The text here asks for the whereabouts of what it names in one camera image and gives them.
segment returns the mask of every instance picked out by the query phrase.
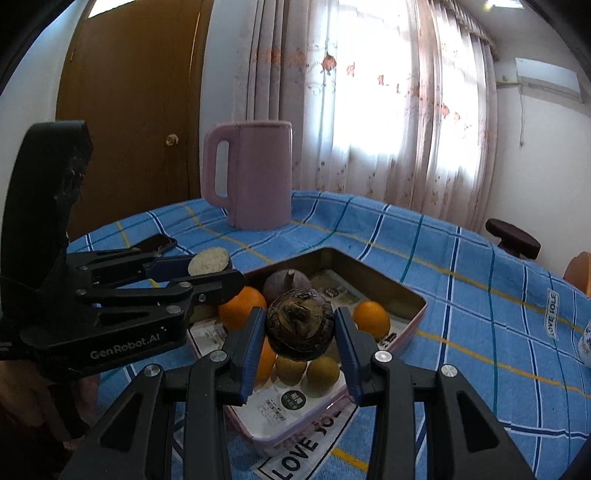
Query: kiwi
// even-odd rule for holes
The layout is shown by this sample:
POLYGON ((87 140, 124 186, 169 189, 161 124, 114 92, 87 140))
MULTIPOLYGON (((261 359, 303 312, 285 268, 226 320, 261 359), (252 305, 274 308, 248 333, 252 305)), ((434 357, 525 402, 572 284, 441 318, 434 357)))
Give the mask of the kiwi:
POLYGON ((306 371, 308 384, 318 391, 332 387, 339 379, 339 375, 339 364, 326 355, 311 362, 306 371))
POLYGON ((282 356, 275 360, 275 371, 285 385, 293 386, 304 376, 308 362, 296 362, 282 356))

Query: blue gripper pad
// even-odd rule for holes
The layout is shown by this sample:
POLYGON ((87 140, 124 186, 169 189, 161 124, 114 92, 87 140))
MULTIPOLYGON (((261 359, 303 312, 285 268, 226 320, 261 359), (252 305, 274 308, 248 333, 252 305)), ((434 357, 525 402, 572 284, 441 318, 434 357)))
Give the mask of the blue gripper pad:
POLYGON ((378 346, 370 334, 357 330, 346 307, 335 312, 335 337, 349 395, 357 405, 362 405, 363 385, 371 381, 371 358, 378 346))
POLYGON ((236 349, 231 353, 234 367, 234 380, 241 383, 238 398, 242 404, 252 394, 255 386, 256 371, 261 359, 262 344, 265 340, 265 321, 267 313, 264 309, 253 308, 246 325, 241 331, 236 349))

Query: floral curtain pattern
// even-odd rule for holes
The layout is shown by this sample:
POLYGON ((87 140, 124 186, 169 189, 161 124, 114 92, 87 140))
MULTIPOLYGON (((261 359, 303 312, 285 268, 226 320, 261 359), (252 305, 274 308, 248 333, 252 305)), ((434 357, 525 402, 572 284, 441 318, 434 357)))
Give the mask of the floral curtain pattern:
POLYGON ((257 0, 252 21, 235 117, 292 122, 294 189, 480 229, 496 151, 493 44, 455 1, 257 0))

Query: table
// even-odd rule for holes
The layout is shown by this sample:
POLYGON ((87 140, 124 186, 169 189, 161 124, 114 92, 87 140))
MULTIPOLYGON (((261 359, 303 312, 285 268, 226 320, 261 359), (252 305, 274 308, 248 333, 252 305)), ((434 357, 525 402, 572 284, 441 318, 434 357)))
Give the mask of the table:
MULTIPOLYGON (((241 271, 327 246, 351 255, 420 293, 428 308, 402 358, 436 369, 457 366, 496 414, 538 479, 554 480, 590 432, 591 371, 577 342, 591 318, 591 299, 531 261, 519 260, 480 235, 409 210, 350 195, 293 193, 293 220, 277 231, 228 226, 204 200, 163 207, 104 226, 70 251, 128 247, 155 233, 178 240, 167 255, 226 248, 241 271), (548 290, 559 295, 557 339, 545 328, 548 290)), ((193 362, 189 348, 102 375, 104 409, 146 364, 193 362)), ((177 412, 173 478, 181 478, 182 409, 177 412)), ((374 423, 360 409, 317 471, 317 479, 365 478, 374 423)), ((415 409, 417 478, 426 477, 423 409, 415 409)), ((230 441, 232 475, 254 479, 258 461, 240 438, 230 441)))

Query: ceiling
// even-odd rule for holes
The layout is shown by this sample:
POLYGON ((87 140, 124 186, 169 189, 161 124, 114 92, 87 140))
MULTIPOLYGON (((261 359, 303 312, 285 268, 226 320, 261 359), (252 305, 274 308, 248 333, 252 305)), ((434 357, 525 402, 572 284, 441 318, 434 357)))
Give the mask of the ceiling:
POLYGON ((528 5, 524 9, 493 7, 484 10, 485 0, 458 0, 497 43, 549 43, 558 34, 528 5))

